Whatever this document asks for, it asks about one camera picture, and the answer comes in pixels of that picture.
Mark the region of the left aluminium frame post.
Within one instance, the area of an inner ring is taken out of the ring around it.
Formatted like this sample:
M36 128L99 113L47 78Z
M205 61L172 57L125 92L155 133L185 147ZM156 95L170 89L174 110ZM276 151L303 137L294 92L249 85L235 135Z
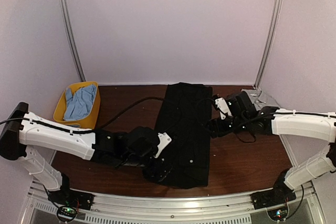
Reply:
M77 72L79 80L81 82L84 82L86 81L86 77L85 77L85 73L83 71L83 67L82 67L79 54L78 54L78 50L77 50L77 45L76 45L74 32L73 32L72 25L71 25L71 19L70 19L70 13L68 9L67 0L59 0L59 1L60 1L60 9L61 9L62 17L64 20L65 32L66 32L66 36L67 36L67 40L68 40L68 44L70 48L70 53L71 53L71 56L73 58L73 62L75 65L75 70Z

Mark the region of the black long sleeve shirt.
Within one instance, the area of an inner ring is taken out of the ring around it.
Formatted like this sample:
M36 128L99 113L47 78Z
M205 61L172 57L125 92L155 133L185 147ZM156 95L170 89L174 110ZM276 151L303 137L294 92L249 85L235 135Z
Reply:
M173 169L164 181L153 183L180 189L208 185L211 135L205 124L212 118L212 94L202 84L167 87L154 129L172 138L162 153L173 154Z

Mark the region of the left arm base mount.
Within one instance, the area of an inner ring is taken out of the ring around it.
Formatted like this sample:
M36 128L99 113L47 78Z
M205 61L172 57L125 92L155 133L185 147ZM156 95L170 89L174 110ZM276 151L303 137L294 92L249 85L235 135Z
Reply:
M50 191L44 187L48 200L57 208L56 217L61 223L72 222L79 210L90 210L94 195L82 191L72 190L67 175L61 173L62 185L57 191Z

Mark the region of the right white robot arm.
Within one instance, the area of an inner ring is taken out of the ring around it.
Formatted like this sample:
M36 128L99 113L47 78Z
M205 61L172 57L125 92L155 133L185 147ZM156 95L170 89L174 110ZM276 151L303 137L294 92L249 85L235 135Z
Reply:
M249 132L251 135L293 135L324 140L328 144L320 152L298 166L282 172L269 192L272 203L279 204L304 183L326 173L335 172L335 113L297 112L276 106L265 106L250 113L218 117L206 124L213 138L230 133Z

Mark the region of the front aluminium rail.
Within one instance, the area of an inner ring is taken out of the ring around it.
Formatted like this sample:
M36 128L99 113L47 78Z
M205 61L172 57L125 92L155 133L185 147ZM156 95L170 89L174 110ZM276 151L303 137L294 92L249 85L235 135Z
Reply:
M287 203L286 221L273 221L268 212L273 208L254 207L251 194L245 193L182 197L130 197L93 194L90 210L79 210L70 223L327 223L312 183L295 191L297 199ZM40 182L33 180L27 195L22 216L18 223L61 223L56 217L57 208L48 201Z

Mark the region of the grey shirt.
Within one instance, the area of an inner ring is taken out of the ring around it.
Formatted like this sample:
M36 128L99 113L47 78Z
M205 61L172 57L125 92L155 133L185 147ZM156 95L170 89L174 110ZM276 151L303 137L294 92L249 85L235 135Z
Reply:
M247 93L248 97L250 98L252 104L255 106L257 111L261 110L263 107L266 106L275 106L279 108L279 104L277 103L277 101L268 93L260 89L257 90L242 89L242 91Z

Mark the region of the light blue shirt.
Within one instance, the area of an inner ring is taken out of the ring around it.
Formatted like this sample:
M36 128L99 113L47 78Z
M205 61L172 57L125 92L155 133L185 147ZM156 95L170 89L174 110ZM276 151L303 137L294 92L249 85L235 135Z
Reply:
M99 94L96 84L80 86L75 91L70 87L65 93L66 109L63 121L79 124L81 128L93 129L97 121Z

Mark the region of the right aluminium frame post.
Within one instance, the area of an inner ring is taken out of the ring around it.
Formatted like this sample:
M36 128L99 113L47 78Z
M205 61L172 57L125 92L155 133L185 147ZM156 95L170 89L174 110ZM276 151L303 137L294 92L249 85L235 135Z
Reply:
M255 83L254 83L254 88L255 89L260 88L262 78L263 78L265 70L266 70L267 62L268 62L268 59L269 59L269 56L270 56L270 52L271 52L271 49L272 49L272 44L274 42L274 38L275 38L275 34L276 34L276 28L277 28L277 25L278 25L278 20L279 20L281 9L282 9L282 4L283 4L283 0L274 0L274 5L273 5L273 8L272 8L271 19L270 19L270 24L269 24L269 29L268 29L268 33L267 33L267 38L266 38L264 50L263 50L263 53L262 53L262 58L261 58L261 62L260 62L260 65L259 65L257 77L256 77L256 80L255 80Z

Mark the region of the yellow plastic basket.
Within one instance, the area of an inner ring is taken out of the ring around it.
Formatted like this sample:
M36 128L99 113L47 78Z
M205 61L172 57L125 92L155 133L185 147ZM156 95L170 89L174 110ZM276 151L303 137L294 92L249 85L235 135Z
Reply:
M100 102L97 82L71 84L61 95L53 119L67 126L93 129L98 119Z

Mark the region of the aluminium frame post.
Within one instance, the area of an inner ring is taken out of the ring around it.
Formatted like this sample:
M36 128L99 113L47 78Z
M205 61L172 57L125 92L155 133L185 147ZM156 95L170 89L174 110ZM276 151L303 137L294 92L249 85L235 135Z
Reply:
M260 65L259 65L257 77L256 77L256 80L255 80L255 83L254 83L254 88L255 89L260 88L262 78L263 78L265 70L266 70L267 62L268 62L268 59L269 59L269 56L270 56L270 52L271 52L271 49L272 49L272 44L274 42L274 38L275 38L275 34L276 34L276 28L277 28L277 25L278 25L278 20L279 20L281 9L282 9L282 4L283 4L283 0L274 0L274 5L273 5L273 8L272 8L271 19L270 19L270 24L269 24L269 29L268 29L268 33L267 33L267 38L266 38L264 50L263 50L263 53L262 53L262 58L261 58L261 62L260 62Z
M67 36L67 40L68 40L68 44L70 48L70 53L71 53L71 56L73 58L73 62L75 65L75 70L77 72L79 80L81 82L84 82L86 81L86 77L85 77L85 73L83 71L83 67L82 67L79 54L78 54L78 50L77 50L77 45L76 45L74 32L73 32L72 25L71 25L71 19L70 19L70 13L68 9L67 0L59 0L59 1L60 1L60 9L61 9L62 17L64 20L65 32L66 32L66 36Z

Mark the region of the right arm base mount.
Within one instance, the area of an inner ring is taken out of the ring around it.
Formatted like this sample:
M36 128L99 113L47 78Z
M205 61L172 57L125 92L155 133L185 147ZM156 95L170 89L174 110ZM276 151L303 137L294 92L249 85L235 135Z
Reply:
M288 170L280 173L272 189L257 191L250 196L254 209L266 208L268 217L272 221L287 220L290 216L288 203L296 199L294 190L285 185L285 175Z

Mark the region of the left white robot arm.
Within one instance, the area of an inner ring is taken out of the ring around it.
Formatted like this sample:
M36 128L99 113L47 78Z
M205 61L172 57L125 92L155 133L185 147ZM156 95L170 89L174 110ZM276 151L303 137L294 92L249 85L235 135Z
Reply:
M76 197L69 189L69 179L57 171L37 152L41 146L114 168L120 166L148 167L159 159L171 143L166 133L149 127L136 127L129 133L106 130L79 129L41 118L20 102L10 117L1 122L1 157L20 161L22 166L53 192L64 205L71 205Z

